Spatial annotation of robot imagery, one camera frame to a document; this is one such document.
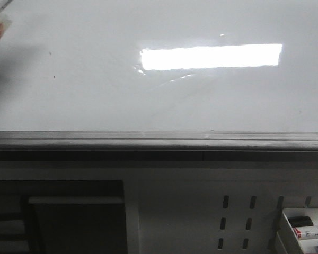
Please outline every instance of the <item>metal frame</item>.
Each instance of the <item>metal frame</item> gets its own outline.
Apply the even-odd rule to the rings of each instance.
[[[0,132],[0,150],[310,150],[318,132]]]

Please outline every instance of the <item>white whiteboard surface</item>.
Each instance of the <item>white whiteboard surface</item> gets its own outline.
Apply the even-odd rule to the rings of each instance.
[[[318,0],[14,0],[5,12],[0,131],[318,132]],[[264,44],[282,45],[276,65],[145,70],[140,55]]]

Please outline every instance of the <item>metal ledge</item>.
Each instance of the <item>metal ledge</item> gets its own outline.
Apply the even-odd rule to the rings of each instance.
[[[2,150],[314,150],[318,133],[0,132]]]

